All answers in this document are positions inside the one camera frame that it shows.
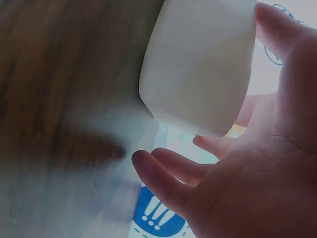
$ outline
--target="palm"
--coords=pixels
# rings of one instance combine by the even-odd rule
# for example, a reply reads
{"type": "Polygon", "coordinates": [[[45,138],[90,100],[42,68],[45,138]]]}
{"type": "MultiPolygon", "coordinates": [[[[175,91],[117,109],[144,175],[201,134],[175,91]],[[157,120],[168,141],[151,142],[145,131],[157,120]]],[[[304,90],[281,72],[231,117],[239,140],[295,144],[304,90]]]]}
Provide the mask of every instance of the palm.
{"type": "Polygon", "coordinates": [[[261,4],[258,10],[258,37],[284,67],[277,93],[246,99],[237,120],[247,126],[244,135],[194,139],[220,159],[216,165],[196,164],[165,149],[133,158],[144,183],[185,217],[199,238],[317,232],[317,82],[312,80],[317,37],[275,9],[261,4]],[[280,26],[269,25],[272,20],[280,26]]]}

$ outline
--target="blue sticker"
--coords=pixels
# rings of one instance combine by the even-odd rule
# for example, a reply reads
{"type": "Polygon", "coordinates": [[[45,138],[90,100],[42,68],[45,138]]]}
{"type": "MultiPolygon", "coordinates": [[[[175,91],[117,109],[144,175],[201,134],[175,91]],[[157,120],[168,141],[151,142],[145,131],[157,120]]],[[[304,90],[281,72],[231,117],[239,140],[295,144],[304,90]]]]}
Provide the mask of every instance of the blue sticker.
{"type": "Polygon", "coordinates": [[[134,222],[156,237],[170,237],[179,233],[185,220],[165,207],[147,187],[142,187],[134,222]]]}
{"type": "MultiPolygon", "coordinates": [[[[295,19],[295,17],[293,16],[293,14],[292,14],[289,10],[287,10],[285,7],[283,7],[282,5],[280,5],[280,4],[274,4],[273,6],[276,7],[276,8],[278,8],[278,9],[280,9],[281,11],[283,11],[286,15],[288,15],[288,16],[290,16],[290,17],[292,17],[292,18],[295,19]]],[[[301,23],[302,25],[309,27],[309,26],[308,26],[306,23],[304,23],[303,21],[300,21],[300,20],[297,20],[297,21],[298,21],[299,23],[301,23]]],[[[265,46],[264,46],[264,51],[265,51],[267,57],[268,57],[274,64],[280,65],[280,66],[283,65],[283,62],[282,62],[281,58],[278,57],[277,55],[275,55],[272,51],[270,51],[270,50],[269,50],[267,47],[265,47],[265,46]]]]}

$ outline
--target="exclamation mark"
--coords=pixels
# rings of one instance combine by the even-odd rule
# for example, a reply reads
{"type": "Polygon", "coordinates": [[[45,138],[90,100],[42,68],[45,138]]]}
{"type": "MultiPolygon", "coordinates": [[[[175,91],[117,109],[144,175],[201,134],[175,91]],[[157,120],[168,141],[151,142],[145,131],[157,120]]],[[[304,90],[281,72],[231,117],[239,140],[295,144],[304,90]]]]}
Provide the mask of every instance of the exclamation mark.
{"type": "MultiPolygon", "coordinates": [[[[159,199],[156,196],[151,198],[148,206],[146,207],[146,209],[144,211],[144,215],[142,216],[142,220],[143,221],[147,221],[148,220],[148,216],[154,211],[154,209],[157,208],[159,203],[160,203],[160,201],[159,201],[159,199]]],[[[153,221],[149,221],[149,225],[153,226],[154,222],[153,221]]]]}
{"type": "Polygon", "coordinates": [[[171,210],[168,210],[162,219],[159,221],[158,225],[154,226],[155,230],[159,230],[161,226],[163,226],[166,222],[168,222],[173,216],[175,216],[175,213],[171,210]]]}

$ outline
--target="wood grain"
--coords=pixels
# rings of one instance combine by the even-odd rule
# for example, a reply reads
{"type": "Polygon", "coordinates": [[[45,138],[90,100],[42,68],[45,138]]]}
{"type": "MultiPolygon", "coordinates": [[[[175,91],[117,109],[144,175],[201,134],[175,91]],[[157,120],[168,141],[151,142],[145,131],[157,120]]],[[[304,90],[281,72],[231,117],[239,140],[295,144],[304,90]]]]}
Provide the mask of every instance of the wood grain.
{"type": "Polygon", "coordinates": [[[163,0],[0,0],[0,237],[125,238],[163,0]]]}

